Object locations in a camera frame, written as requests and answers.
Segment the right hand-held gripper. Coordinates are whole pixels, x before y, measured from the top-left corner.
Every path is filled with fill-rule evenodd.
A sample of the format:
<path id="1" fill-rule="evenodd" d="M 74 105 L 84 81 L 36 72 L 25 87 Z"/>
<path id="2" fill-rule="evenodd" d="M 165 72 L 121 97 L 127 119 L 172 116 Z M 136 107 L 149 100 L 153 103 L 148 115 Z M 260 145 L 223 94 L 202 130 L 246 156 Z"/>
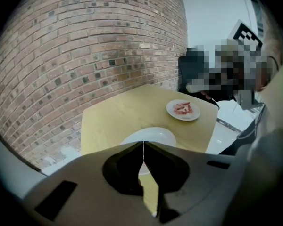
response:
<path id="1" fill-rule="evenodd" d="M 234 97 L 243 110 L 261 107 L 263 103 L 255 99 L 254 63 L 261 55 L 262 41 L 241 20 L 237 21 L 228 39 L 238 45 L 238 54 L 242 56 L 244 66 L 243 88 Z"/>

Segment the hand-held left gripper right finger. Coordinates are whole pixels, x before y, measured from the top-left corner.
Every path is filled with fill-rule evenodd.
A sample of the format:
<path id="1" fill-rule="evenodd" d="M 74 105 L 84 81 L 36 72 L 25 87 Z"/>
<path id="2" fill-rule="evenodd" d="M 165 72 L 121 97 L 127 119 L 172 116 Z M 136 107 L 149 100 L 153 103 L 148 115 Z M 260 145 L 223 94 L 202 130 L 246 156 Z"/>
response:
<path id="1" fill-rule="evenodd" d="M 189 176 L 189 165 L 149 141 L 144 142 L 144 162 L 158 185 L 156 218 L 160 223 L 167 223 L 180 216 L 180 213 L 168 206 L 165 194 L 181 189 Z"/>

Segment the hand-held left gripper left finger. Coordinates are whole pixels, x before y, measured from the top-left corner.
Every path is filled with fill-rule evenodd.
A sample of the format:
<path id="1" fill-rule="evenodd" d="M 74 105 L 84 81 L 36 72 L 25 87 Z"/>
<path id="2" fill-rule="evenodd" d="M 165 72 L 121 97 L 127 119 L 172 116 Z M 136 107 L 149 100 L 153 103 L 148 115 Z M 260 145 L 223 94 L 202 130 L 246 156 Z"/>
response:
<path id="1" fill-rule="evenodd" d="M 143 163 L 143 142 L 139 141 L 110 156 L 103 164 L 102 174 L 119 193 L 143 196 L 143 187 L 138 179 Z"/>

